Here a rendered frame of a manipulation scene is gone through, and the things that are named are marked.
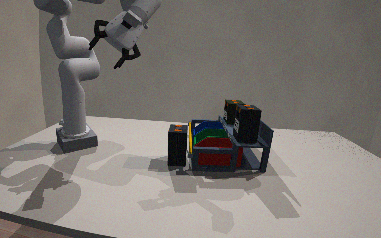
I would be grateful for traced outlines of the dark blue metal shelf rack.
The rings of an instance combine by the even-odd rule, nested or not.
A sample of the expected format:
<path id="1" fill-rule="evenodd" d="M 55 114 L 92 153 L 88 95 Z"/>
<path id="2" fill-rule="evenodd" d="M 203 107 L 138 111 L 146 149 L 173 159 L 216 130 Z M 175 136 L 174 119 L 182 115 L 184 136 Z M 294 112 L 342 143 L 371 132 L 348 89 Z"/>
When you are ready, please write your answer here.
<path id="1" fill-rule="evenodd" d="M 273 130 L 260 120 L 260 128 L 258 132 L 257 143 L 243 143 L 237 142 L 233 135 L 234 124 L 226 124 L 224 118 L 218 115 L 218 120 L 209 119 L 192 119 L 191 122 L 191 135 L 196 123 L 205 122 L 221 122 L 226 134 L 228 135 L 232 148 L 217 148 L 217 147 L 194 147 L 192 138 L 192 154 L 187 151 L 188 158 L 191 158 L 192 171 L 207 171 L 207 172 L 235 172 L 236 169 L 259 169 L 260 172 L 266 172 L 267 163 L 269 160 L 269 153 L 273 137 Z M 239 147 L 243 147 L 241 166 L 237 166 L 237 158 Z M 251 148 L 263 148 L 261 161 L 256 158 Z M 205 154 L 223 154 L 231 155 L 230 165 L 198 165 L 199 153 Z"/>

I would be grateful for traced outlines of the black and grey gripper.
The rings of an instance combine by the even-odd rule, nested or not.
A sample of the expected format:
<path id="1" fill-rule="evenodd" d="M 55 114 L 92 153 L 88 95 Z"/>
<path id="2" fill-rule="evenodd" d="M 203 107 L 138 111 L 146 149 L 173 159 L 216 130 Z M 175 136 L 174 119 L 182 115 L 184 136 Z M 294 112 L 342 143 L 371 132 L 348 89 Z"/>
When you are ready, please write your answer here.
<path id="1" fill-rule="evenodd" d="M 118 60 L 114 69 L 120 68 L 125 60 L 133 60 L 139 57 L 141 54 L 136 45 L 142 31 L 144 29 L 143 22 L 139 23 L 136 28 L 131 27 L 131 29 L 126 28 L 121 23 L 123 22 L 123 17 L 127 12 L 121 12 L 111 22 L 96 20 L 94 23 L 94 38 L 89 43 L 91 50 L 99 39 L 105 39 L 110 45 L 115 47 L 118 51 L 122 53 L 122 57 Z M 99 30 L 99 26 L 105 26 L 103 31 Z M 129 55 L 129 51 L 133 48 L 134 54 Z"/>

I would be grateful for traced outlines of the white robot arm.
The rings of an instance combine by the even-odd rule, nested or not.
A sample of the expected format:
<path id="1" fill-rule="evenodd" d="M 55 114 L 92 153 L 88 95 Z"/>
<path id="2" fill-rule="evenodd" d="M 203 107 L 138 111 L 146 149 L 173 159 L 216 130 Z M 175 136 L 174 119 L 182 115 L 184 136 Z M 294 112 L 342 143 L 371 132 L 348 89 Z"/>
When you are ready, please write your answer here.
<path id="1" fill-rule="evenodd" d="M 55 55 L 63 60 L 58 67 L 62 86 L 63 119 L 62 135 L 68 138 L 84 137 L 90 132 L 86 126 L 85 92 L 80 82 L 99 76 L 100 65 L 94 50 L 89 50 L 89 41 L 84 37 L 70 36 L 66 26 L 72 12 L 69 0 L 33 0 L 35 6 L 53 14 L 46 31 Z M 161 0 L 120 0 L 127 13 L 121 23 L 128 29 L 143 22 L 147 29 L 148 20 L 161 5 Z M 64 121 L 64 122 L 63 122 Z"/>

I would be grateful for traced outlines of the blue open bin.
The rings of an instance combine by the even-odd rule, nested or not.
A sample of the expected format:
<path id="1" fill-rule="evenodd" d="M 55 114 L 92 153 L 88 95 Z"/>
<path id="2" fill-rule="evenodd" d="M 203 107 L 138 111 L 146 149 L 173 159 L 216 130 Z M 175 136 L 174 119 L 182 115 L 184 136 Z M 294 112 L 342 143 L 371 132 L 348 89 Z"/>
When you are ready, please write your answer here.
<path id="1" fill-rule="evenodd" d="M 194 136 L 199 134 L 204 129 L 224 129 L 221 122 L 205 122 L 203 121 L 201 124 L 193 128 L 192 138 L 194 140 Z"/>

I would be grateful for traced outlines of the dark grey case with orange latches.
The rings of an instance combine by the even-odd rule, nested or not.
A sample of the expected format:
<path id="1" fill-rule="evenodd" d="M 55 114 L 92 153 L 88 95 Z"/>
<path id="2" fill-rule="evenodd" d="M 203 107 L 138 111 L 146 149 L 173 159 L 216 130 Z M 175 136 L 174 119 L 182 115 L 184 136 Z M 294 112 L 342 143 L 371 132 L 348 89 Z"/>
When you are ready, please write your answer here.
<path id="1" fill-rule="evenodd" d="M 254 105 L 236 105 L 233 135 L 237 142 L 257 143 L 261 112 Z"/>

